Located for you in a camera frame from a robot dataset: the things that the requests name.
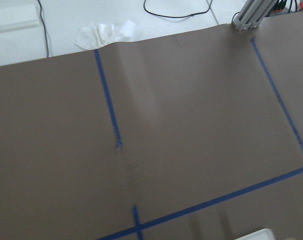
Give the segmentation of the white towel rack base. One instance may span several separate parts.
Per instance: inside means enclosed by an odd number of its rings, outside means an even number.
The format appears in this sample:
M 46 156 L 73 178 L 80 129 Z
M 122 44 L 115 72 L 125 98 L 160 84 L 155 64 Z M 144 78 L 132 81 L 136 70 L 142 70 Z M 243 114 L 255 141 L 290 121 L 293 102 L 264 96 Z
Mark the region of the white towel rack base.
M 273 231 L 269 228 L 260 229 L 235 240 L 276 240 Z

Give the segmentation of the orange black connector block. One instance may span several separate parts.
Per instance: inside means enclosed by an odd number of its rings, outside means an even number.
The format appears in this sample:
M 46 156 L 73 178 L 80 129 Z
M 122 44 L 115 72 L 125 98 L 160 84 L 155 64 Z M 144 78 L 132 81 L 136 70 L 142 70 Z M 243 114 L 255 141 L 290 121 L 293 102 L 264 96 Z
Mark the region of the orange black connector block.
M 266 17 L 303 11 L 303 0 L 277 0 Z

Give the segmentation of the white foam sheet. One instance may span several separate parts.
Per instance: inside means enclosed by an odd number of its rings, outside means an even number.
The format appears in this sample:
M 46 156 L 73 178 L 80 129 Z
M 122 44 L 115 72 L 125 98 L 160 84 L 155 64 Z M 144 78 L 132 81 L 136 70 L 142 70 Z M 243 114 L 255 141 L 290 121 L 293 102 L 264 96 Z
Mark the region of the white foam sheet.
M 33 4 L 0 8 L 0 33 L 38 26 L 39 17 Z

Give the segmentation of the aluminium frame post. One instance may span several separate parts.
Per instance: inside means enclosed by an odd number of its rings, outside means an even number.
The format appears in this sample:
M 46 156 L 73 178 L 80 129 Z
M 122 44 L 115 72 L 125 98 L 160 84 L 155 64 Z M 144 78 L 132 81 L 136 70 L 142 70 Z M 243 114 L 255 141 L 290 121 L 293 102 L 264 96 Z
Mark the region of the aluminium frame post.
M 238 32 L 257 28 L 276 0 L 247 0 L 232 24 Z

